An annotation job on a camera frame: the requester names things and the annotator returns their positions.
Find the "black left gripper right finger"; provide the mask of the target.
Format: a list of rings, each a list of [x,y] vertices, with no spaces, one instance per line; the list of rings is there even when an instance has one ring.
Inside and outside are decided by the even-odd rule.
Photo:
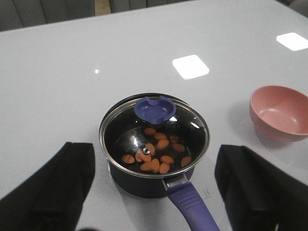
[[[215,179],[234,231],[306,231],[308,187],[246,146],[222,145]]]

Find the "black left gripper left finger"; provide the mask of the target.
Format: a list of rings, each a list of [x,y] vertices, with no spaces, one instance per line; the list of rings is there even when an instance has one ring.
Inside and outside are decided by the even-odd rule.
[[[67,142],[0,201],[2,231],[73,231],[95,176],[91,143]]]

